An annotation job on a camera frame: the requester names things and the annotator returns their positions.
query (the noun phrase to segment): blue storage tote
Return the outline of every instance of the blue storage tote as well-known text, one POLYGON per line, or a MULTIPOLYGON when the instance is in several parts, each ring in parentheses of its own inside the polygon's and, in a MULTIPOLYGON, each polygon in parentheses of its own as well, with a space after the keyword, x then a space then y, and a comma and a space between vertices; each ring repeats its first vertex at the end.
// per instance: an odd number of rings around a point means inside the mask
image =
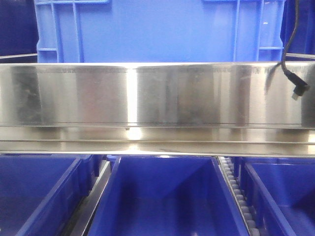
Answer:
POLYGON ((315 235, 315 165, 247 162, 241 183, 260 234, 315 235))
POLYGON ((81 193, 84 196, 89 195, 92 190, 97 177, 99 176, 99 171, 101 168, 101 163, 103 155, 90 155, 90 154, 54 154, 53 157, 75 157, 81 160, 79 167, 80 175, 80 187, 81 193))
POLYGON ((56 236, 82 198, 80 158, 0 156, 0 235, 56 236))
POLYGON ((248 236, 211 157, 119 157, 88 236, 248 236))
POLYGON ((285 0, 35 0, 38 62, 280 60, 285 0))
POLYGON ((36 53, 38 32, 32 0, 0 0, 0 56, 36 53))
MULTIPOLYGON (((287 43, 295 23, 295 0, 286 0, 281 38, 287 43)), ((300 0, 299 27, 290 53, 315 54, 315 1, 300 0)))

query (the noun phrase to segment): blue plastic bin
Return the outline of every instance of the blue plastic bin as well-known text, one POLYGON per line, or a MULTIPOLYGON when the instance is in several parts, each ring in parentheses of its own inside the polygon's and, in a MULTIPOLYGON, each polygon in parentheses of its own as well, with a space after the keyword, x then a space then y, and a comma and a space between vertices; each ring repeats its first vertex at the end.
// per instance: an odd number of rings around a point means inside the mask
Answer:
POLYGON ((36 53, 33 0, 0 0, 0 56, 36 53))
MULTIPOLYGON (((295 0, 287 0, 284 8, 281 38, 290 39, 295 22, 295 0)), ((290 53, 315 54, 315 1, 300 0, 297 34, 289 48, 290 53)))
POLYGON ((0 156, 0 235, 56 236, 82 199, 80 158, 0 156))
POLYGON ((38 62, 279 60, 285 0, 35 0, 38 62))
POLYGON ((241 182, 261 235, 315 235, 314 179, 314 163, 245 164, 241 182))
POLYGON ((244 189, 241 181, 245 174, 246 163, 266 163, 266 164, 315 164, 315 158, 291 158, 291 157, 231 157, 234 164, 233 174, 240 181, 241 189, 244 189))
POLYGON ((120 157, 88 236, 248 236, 210 157, 120 157))
MULTIPOLYGON (((38 156, 38 154, 23 155, 25 157, 38 156)), ((40 156, 53 157, 53 158, 79 158, 79 178, 80 189, 82 196, 88 196, 92 190, 97 177, 99 176, 100 168, 104 155, 101 154, 40 154, 40 156)))

